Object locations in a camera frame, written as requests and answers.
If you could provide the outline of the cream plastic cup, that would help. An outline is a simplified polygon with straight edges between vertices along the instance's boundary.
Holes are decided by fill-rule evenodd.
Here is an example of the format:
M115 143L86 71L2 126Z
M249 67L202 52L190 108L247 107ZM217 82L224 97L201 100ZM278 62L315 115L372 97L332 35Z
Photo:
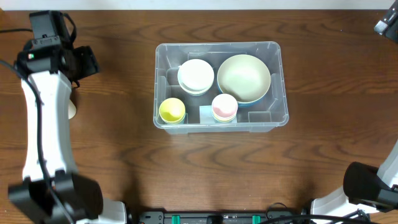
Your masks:
M68 119L72 119L76 115L76 106L72 102L72 100L69 100L68 104Z

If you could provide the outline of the yellow plastic cup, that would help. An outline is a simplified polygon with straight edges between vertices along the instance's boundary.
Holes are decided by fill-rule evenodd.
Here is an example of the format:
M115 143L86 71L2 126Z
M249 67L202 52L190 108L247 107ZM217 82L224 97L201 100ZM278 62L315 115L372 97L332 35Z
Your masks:
M167 98L159 106L159 115L162 118L176 118L185 116L185 105L178 98Z
M218 116L215 112L212 112L212 115L213 115L214 118L219 119L219 120L229 120L229 119L233 119L233 118L236 117L236 113L231 115L231 116L229 116L229 117Z

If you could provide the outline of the white bowl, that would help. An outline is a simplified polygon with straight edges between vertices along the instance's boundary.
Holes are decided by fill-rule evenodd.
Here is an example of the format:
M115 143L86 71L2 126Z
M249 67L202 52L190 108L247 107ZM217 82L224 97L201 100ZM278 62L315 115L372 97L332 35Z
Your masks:
M207 91L213 84L215 72L212 66L200 59L184 62L178 69L178 84L189 92Z

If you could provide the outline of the beige bowl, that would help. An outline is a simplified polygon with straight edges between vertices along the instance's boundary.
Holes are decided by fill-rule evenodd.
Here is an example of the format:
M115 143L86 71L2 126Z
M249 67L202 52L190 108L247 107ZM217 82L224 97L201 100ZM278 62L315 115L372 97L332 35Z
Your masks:
M237 101L251 102L269 91L271 73L267 65L255 56L234 55L219 67L217 85Z

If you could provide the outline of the dark blue bowl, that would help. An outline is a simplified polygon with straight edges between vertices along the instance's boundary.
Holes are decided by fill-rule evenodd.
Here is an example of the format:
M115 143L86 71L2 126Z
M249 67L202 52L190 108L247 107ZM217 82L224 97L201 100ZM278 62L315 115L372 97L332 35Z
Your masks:
M226 93L225 91L223 91L221 89L221 87L219 85L217 85L217 88L218 88L218 91L220 93ZM255 100L255 101L251 101L251 102L240 102L240 101L238 101L238 106L242 107L242 108L250 107L252 105L255 105L255 104L259 103L264 97L265 97L265 95L260 97L259 99Z

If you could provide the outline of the blue plastic cup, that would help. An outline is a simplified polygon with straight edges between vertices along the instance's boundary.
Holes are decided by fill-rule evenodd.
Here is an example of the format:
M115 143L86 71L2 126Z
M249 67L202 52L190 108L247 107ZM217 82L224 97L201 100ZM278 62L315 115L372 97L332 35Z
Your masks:
M233 119L229 119L229 120L219 120L216 118L213 118L215 123L237 123L237 119L233 118Z

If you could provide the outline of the pink plastic cup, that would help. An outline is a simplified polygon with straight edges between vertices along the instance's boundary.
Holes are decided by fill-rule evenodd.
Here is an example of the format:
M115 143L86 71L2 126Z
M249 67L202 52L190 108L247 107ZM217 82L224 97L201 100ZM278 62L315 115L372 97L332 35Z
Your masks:
M223 93L213 99L211 108L215 115L229 118L237 113L238 102L232 95Z

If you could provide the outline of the green plastic cup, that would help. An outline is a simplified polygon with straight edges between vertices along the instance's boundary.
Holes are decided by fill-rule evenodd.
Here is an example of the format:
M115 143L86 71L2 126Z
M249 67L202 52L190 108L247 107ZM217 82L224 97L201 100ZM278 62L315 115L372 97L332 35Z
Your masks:
M162 118L162 121L163 121L165 124L181 124L181 123L184 123L185 117L180 117L179 119L171 118L171 117L169 117L169 118Z

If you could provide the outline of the yellow bowl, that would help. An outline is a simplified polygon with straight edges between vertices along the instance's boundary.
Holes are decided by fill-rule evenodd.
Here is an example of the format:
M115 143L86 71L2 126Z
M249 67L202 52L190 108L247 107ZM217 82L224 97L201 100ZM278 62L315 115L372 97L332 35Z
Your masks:
M193 91L193 90L189 90L185 85L181 84L180 85L181 89L184 90L185 92L187 92L189 95L192 96L201 96L204 95L211 87L209 86L208 88L204 89L204 90L200 90L200 91Z

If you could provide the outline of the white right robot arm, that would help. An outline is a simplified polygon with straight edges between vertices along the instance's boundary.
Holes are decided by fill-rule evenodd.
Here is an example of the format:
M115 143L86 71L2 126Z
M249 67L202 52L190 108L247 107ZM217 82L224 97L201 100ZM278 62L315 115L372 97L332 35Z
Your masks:
M370 214L397 210L397 145L379 166L351 163L343 185L310 203L304 223L370 223Z

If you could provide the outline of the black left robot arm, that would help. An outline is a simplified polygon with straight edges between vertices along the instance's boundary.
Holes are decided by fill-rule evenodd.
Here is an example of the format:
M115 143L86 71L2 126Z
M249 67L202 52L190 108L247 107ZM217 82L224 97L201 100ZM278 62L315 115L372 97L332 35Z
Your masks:
M28 143L22 183L9 187L9 200L34 223L130 223L125 204L104 198L73 158L70 95L82 78L98 73L94 53L74 47L68 14L40 11L29 19L34 37L10 66L25 95Z

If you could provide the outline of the clear plastic storage bin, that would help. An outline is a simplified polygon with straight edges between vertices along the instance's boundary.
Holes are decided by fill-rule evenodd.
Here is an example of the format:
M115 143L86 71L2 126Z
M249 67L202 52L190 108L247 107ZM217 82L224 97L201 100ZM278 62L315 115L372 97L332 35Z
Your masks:
M265 96L249 106L240 105L235 119L221 123L214 119L211 103L221 94L218 85L200 96L193 96L178 84L177 72L186 61L201 59L214 71L234 55L252 55L262 60L271 73L271 85ZM185 105L185 117L181 123L167 124L160 114L161 102L178 98ZM154 125L169 134L209 132L266 133L284 126L289 120L285 92L282 51L277 42L215 42L160 44L155 50Z

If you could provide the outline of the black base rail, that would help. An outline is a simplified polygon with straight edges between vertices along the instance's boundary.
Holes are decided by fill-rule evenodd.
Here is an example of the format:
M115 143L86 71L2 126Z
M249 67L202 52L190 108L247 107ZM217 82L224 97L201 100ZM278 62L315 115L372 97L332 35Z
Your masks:
M288 209L271 210L260 213L169 213L162 211L143 212L136 218L137 224L258 224L278 219L277 223L339 223L338 220L304 219L292 220L281 218L294 216Z

